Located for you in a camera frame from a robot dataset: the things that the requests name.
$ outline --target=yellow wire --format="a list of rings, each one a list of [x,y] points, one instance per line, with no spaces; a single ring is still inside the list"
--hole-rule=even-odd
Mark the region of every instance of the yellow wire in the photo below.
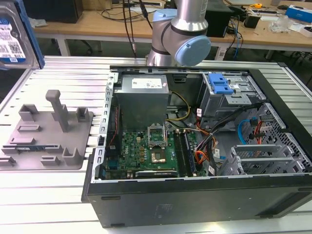
[[[180,120],[185,120],[186,118],[188,118],[188,116],[190,115],[191,113],[191,107],[189,106],[188,102],[184,99],[184,97],[182,97],[180,94],[178,94],[177,92],[175,91],[171,91],[173,94],[177,95],[179,98],[181,98],[187,105],[187,113],[184,117],[181,117],[181,118],[167,118],[166,120],[169,120],[169,121],[180,121]]]

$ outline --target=ram slot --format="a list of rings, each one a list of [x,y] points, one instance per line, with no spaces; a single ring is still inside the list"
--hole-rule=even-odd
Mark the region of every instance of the ram slot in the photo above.
[[[174,133],[174,141],[175,141],[175,155],[177,160],[177,167],[179,171],[180,177],[187,176],[186,166],[184,161],[184,155],[182,150],[182,144],[180,140],[180,134]]]

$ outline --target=hard drive label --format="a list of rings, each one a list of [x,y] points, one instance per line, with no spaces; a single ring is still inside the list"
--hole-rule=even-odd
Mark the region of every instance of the hard drive label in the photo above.
[[[25,53],[13,35],[11,23],[7,19],[0,18],[0,59],[12,63],[25,62]]]

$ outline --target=chip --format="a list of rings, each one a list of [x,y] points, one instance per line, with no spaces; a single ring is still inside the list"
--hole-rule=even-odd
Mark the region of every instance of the chip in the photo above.
[[[163,150],[151,151],[152,163],[166,163],[166,154]]]

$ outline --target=table leg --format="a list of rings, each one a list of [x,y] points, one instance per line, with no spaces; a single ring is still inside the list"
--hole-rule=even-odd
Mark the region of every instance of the table leg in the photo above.
[[[70,51],[68,48],[68,43],[66,39],[57,39],[58,40],[58,47],[60,50],[60,54],[62,56],[70,56]]]
[[[99,51],[99,52],[102,52],[102,51],[103,51],[102,41],[101,41],[101,40],[98,41],[97,51]]]
[[[218,61],[223,61],[226,50],[227,50],[226,47],[218,47],[218,50],[216,52],[214,59]]]
[[[272,58],[272,55],[274,54],[275,50],[269,50],[265,58],[267,60],[270,60]]]

